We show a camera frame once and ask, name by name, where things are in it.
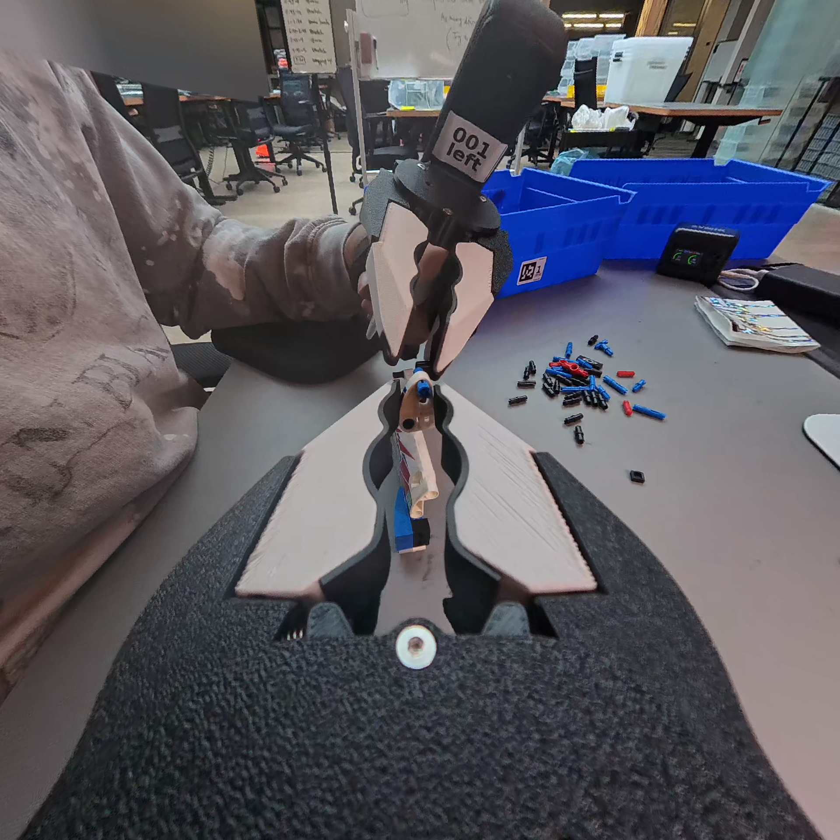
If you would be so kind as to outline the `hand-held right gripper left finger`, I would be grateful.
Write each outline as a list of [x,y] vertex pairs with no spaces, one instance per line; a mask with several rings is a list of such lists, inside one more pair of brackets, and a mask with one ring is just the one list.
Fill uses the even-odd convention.
[[324,601],[326,578],[366,549],[375,533],[376,501],[364,459],[384,431],[382,385],[308,443],[300,453],[235,593],[289,601]]

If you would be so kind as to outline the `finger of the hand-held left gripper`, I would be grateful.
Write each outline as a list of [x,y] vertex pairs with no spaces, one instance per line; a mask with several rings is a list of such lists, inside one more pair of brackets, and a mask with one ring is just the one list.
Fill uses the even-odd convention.
[[364,277],[376,334],[388,359],[411,360],[435,321],[435,264],[426,258],[428,231],[410,209],[389,202],[380,233],[371,240]]
[[478,243],[455,247],[458,274],[444,287],[434,327],[426,343],[430,377],[440,377],[465,348],[494,301],[493,252]]

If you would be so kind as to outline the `blue white car side panel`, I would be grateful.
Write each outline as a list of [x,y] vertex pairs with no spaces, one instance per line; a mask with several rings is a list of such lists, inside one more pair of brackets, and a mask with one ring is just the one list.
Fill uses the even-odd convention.
[[396,374],[401,385],[397,426],[391,436],[398,488],[393,514],[394,546],[398,553],[425,550],[431,527],[424,516],[425,505],[438,497],[438,483],[425,433],[435,427],[434,395],[431,402],[417,401],[416,383],[429,380],[424,366]]

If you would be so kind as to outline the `person's left forearm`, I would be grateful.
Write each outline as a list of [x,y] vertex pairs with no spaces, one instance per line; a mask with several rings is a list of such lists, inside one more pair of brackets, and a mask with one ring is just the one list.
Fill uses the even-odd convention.
[[360,224],[327,216],[248,226],[162,172],[140,182],[133,213],[123,235],[143,294],[159,323],[191,338],[362,314],[358,286],[371,241]]

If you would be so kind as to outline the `person's left hand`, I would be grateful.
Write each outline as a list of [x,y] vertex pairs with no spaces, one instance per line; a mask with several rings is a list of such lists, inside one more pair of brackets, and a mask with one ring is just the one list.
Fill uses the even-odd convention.
[[366,264],[371,250],[371,238],[361,223],[352,226],[343,246],[343,259],[351,286],[361,299],[361,306],[368,318],[365,338],[373,340],[377,334],[371,289],[366,278]]

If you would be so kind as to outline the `white plastic bag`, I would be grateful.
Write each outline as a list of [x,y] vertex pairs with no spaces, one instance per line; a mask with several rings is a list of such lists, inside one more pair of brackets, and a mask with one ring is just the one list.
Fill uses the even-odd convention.
[[570,131],[576,133],[629,131],[635,128],[636,121],[637,115],[631,112],[627,105],[599,109],[589,108],[582,104],[572,115]]

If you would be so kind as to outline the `pile of connector pins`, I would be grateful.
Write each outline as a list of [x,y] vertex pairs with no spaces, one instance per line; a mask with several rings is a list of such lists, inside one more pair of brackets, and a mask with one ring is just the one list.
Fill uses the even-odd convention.
[[667,421],[666,413],[635,401],[646,386],[644,378],[633,370],[606,372],[606,361],[614,357],[608,339],[596,333],[585,348],[586,353],[576,353],[574,343],[568,342],[562,354],[554,355],[543,368],[535,360],[529,361],[516,383],[516,394],[507,399],[508,407],[525,406],[535,394],[557,401],[561,425],[571,433],[577,448],[586,444],[586,411],[606,413],[612,401],[625,417],[645,417],[661,424]]

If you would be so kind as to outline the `white storage box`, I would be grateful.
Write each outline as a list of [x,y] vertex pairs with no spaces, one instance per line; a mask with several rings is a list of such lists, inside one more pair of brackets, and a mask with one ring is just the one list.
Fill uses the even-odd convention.
[[692,37],[639,36],[613,42],[603,101],[610,107],[665,102]]

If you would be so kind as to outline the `black office chair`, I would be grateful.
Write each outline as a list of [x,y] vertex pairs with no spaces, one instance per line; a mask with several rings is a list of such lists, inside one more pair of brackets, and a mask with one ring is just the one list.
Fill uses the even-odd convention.
[[252,155],[252,151],[262,144],[268,144],[272,137],[269,122],[259,103],[228,100],[224,105],[224,116],[227,131],[225,141],[232,149],[238,167],[237,172],[224,176],[226,188],[242,196],[245,184],[258,185],[265,182],[274,193],[279,193],[280,186],[276,184],[276,179],[280,179],[282,185],[286,186],[287,178],[279,173],[276,164],[267,169],[259,165]]
[[306,149],[312,145],[323,151],[322,122],[316,102],[312,98],[309,76],[295,74],[289,70],[281,71],[279,110],[283,119],[280,124],[280,138],[287,142],[290,153],[279,160],[278,164],[286,165],[289,169],[295,165],[297,174],[301,175],[301,164],[309,161],[317,169],[326,172],[327,166],[324,161],[318,161],[306,153]]
[[176,89],[141,83],[143,118],[150,141],[181,181],[203,194],[208,203],[228,200],[214,192],[203,161],[186,131],[182,105]]

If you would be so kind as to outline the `wooden top table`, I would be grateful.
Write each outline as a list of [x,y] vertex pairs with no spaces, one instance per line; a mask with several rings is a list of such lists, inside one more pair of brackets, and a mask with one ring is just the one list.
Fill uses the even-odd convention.
[[692,158],[705,159],[711,142],[720,128],[733,127],[758,120],[766,123],[781,116],[780,108],[755,108],[741,105],[722,105],[697,102],[654,102],[630,104],[629,111],[637,115],[636,127],[629,131],[571,132],[558,129],[549,146],[554,152],[558,148],[557,138],[562,138],[564,148],[605,148],[626,151],[631,157],[641,157],[645,142],[652,140],[660,126],[667,119],[688,121],[700,127]]

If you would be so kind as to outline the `black power bank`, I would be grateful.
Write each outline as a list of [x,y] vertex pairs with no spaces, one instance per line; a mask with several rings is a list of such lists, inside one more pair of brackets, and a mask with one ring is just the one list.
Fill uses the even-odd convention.
[[682,223],[668,237],[656,274],[712,287],[740,240],[740,232],[728,227]]

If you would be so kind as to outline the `shiny sticker sheet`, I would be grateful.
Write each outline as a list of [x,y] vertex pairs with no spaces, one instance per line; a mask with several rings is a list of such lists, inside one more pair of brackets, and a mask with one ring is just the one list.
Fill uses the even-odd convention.
[[697,297],[695,309],[728,347],[804,354],[821,344],[771,301]]

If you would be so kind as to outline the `person's grey sweatshirt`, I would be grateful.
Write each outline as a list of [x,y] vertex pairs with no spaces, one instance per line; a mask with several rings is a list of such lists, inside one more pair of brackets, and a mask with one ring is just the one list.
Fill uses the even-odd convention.
[[191,457],[159,321],[217,213],[84,70],[2,51],[2,674]]

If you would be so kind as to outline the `white rounded plate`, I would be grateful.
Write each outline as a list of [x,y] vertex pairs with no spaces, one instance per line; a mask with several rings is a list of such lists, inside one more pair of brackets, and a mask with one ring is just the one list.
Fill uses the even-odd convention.
[[802,425],[807,440],[835,467],[840,466],[840,416],[837,413],[818,413],[808,416]]

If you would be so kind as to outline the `black flat box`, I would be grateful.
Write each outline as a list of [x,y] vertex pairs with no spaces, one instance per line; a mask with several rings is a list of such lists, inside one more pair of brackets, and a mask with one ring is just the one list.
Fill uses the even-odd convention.
[[769,267],[755,290],[760,299],[778,306],[810,312],[828,312],[838,317],[839,276],[802,264]]

